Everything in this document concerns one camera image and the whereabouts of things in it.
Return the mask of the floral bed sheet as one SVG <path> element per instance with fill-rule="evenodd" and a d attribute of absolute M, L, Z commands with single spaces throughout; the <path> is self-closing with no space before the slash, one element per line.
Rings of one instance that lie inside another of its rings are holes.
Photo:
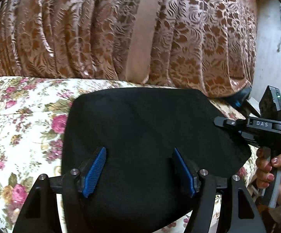
<path fill-rule="evenodd" d="M 132 87 L 124 81 L 0 77 L 0 232 L 12 232 L 40 174 L 61 174 L 67 115 L 85 93 Z"/>

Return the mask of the black pants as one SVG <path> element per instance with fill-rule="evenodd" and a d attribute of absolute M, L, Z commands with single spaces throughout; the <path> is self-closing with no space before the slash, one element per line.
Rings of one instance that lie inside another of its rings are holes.
<path fill-rule="evenodd" d="M 190 212 L 175 149 L 215 176 L 235 174 L 251 149 L 239 134 L 215 126 L 220 115 L 198 90 L 115 88 L 75 99 L 62 173 L 98 148 L 107 151 L 96 189 L 83 199 L 83 231 L 154 232 Z"/>

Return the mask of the brown floral curtain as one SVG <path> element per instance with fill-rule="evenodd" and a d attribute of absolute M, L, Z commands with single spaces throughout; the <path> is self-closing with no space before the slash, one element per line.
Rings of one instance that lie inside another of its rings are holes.
<path fill-rule="evenodd" d="M 256 0 L 0 0 L 0 76 L 193 88 L 253 83 Z"/>

